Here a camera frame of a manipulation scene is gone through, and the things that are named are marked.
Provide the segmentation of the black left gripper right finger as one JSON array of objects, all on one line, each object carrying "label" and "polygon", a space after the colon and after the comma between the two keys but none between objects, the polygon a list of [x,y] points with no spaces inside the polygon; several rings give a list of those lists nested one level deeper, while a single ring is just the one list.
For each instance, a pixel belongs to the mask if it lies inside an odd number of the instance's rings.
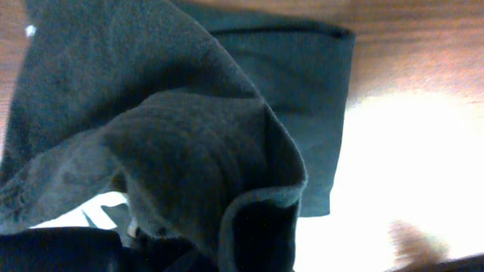
[{"label": "black left gripper right finger", "polygon": [[411,255],[403,265],[385,272],[483,272],[483,253],[456,259]]}]

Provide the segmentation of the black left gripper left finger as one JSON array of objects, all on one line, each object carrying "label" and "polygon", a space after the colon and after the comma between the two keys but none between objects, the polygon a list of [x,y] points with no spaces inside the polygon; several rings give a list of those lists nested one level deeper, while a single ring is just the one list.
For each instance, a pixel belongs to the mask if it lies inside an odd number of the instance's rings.
[{"label": "black left gripper left finger", "polygon": [[39,228],[1,236],[1,272],[120,272],[119,235],[87,227]]}]

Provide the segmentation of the dark green t-shirt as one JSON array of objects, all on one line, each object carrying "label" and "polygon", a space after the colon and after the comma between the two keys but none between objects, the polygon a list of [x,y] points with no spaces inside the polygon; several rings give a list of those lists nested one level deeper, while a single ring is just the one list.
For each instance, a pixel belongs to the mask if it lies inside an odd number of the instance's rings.
[{"label": "dark green t-shirt", "polygon": [[110,230],[124,271],[289,272],[330,211],[355,34],[180,1],[28,1],[1,236]]}]

